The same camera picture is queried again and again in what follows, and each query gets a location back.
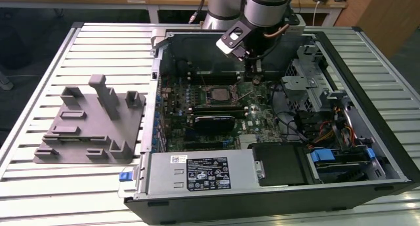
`chair leg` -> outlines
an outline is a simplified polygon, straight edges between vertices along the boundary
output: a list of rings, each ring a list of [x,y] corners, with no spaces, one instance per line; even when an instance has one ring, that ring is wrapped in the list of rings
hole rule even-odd
[[[8,80],[6,75],[0,71],[0,88],[6,91],[12,90],[14,83]]]

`blue latch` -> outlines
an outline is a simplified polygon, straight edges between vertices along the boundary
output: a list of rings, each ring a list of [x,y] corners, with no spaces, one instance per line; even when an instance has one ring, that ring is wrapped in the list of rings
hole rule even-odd
[[[132,181],[132,171],[120,173],[120,182]]]
[[[374,152],[372,148],[368,148],[367,152],[368,152],[370,158],[374,160],[376,155],[375,155],[375,152]]]
[[[318,161],[334,161],[336,159],[335,155],[334,155],[334,152],[330,149],[315,150],[311,153],[311,157],[312,157],[314,162],[318,162]]]

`table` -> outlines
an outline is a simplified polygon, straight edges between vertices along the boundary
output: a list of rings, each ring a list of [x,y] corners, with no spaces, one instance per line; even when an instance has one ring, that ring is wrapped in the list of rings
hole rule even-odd
[[[154,29],[196,28],[174,24],[79,23],[64,39],[28,105],[0,149],[0,225],[146,226],[118,196],[119,173],[128,165],[35,164],[34,152],[42,143],[62,105],[66,85],[95,93],[91,74],[106,74],[118,93],[136,90],[148,97],[148,84],[136,82],[151,76]],[[374,101],[406,150],[420,166],[420,96],[363,32],[352,28],[308,27],[324,31],[358,81]],[[328,69],[339,88],[338,76]],[[132,192],[135,187],[126,188]],[[202,222],[187,225],[303,226],[419,225],[420,188],[386,196],[351,210]]]
[[[316,3],[312,0],[292,0],[292,8],[302,13],[314,13]],[[150,12],[151,23],[159,23],[159,10],[198,10],[200,0],[0,0],[0,7],[20,8],[83,8],[83,9],[146,9]],[[319,5],[318,13],[326,13],[323,26],[334,26],[346,2],[330,0]]]

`warning label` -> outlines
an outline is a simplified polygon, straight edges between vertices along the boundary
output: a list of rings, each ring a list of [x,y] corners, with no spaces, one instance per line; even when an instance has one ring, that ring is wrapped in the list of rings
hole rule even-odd
[[[228,158],[188,159],[187,182],[191,192],[231,189]]]

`slotted aluminum platform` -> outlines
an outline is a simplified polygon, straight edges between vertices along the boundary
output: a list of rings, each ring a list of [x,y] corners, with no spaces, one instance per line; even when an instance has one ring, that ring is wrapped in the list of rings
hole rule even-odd
[[[35,164],[42,143],[62,105],[67,85],[95,93],[91,74],[106,74],[118,93],[136,90],[148,98],[154,29],[187,25],[84,24],[72,28],[40,85],[0,150],[0,225],[146,225],[118,196],[119,173],[130,165]],[[352,28],[324,31],[391,129],[420,167],[420,99],[400,73],[363,33]],[[342,87],[332,74],[336,85]],[[142,143],[136,146],[139,154]],[[223,220],[184,225],[419,225],[420,189],[382,197],[352,210]]]

